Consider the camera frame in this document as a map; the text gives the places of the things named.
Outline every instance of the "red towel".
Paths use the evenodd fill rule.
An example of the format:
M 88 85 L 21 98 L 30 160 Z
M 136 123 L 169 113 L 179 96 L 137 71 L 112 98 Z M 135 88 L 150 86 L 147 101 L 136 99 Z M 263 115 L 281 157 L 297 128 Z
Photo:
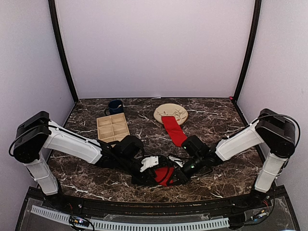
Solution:
M 169 178 L 171 177 L 172 173 L 174 171 L 174 167 L 169 168 L 168 172 L 168 167 L 161 167 L 155 170 L 155 173 L 157 177 L 155 178 L 156 182 L 160 182 L 162 179 L 164 179 L 162 182 L 160 182 L 160 185 L 167 186 L 167 182 Z
M 176 146 L 181 147 L 182 143 L 187 139 L 187 136 L 185 136 L 183 130 L 178 125 L 177 121 L 175 120 L 175 117 L 162 116 L 162 121 L 173 143 Z

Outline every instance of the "mug handle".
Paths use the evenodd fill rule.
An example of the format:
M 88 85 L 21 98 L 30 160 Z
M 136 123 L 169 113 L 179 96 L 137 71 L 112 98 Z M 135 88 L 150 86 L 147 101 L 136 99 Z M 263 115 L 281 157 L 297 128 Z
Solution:
M 105 109 L 105 111 L 104 111 L 106 116 L 107 116 L 107 110 L 108 110 L 108 107 L 107 107 L 107 108 Z

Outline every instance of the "marble table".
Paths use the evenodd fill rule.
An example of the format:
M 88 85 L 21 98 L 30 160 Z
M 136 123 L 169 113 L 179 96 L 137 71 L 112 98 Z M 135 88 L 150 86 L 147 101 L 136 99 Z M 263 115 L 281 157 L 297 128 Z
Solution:
M 97 139 L 96 118 L 104 116 L 110 99 L 80 100 L 73 109 L 65 128 L 82 136 Z M 148 154 L 188 155 L 176 147 L 164 126 L 153 116 L 155 108 L 176 103 L 189 113 L 181 126 L 187 136 L 197 135 L 208 146 L 231 135 L 244 125 L 229 99 L 122 99 L 131 135 L 140 138 Z M 76 157 L 53 151 L 48 164 L 67 195 L 118 202 L 165 203 L 191 202 L 247 194 L 261 170 L 262 162 L 251 148 L 230 161 L 215 167 L 209 175 L 173 187 L 143 187 L 131 184 L 125 172 L 103 169 Z

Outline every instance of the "round plate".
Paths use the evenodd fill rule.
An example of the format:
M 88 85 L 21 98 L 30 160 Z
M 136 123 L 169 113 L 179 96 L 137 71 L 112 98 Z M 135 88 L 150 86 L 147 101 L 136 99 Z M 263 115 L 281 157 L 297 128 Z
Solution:
M 166 103 L 157 107 L 154 112 L 154 118 L 161 124 L 162 116 L 174 116 L 178 125 L 182 125 L 188 118 L 188 112 L 180 105 Z

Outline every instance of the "blue mug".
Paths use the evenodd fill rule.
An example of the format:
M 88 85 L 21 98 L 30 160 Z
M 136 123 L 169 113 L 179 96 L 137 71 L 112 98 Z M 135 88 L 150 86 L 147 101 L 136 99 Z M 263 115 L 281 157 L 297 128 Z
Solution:
M 112 100 L 108 104 L 108 108 L 105 109 L 105 115 L 107 116 L 107 110 L 110 115 L 115 115 L 124 112 L 123 102 L 121 100 Z

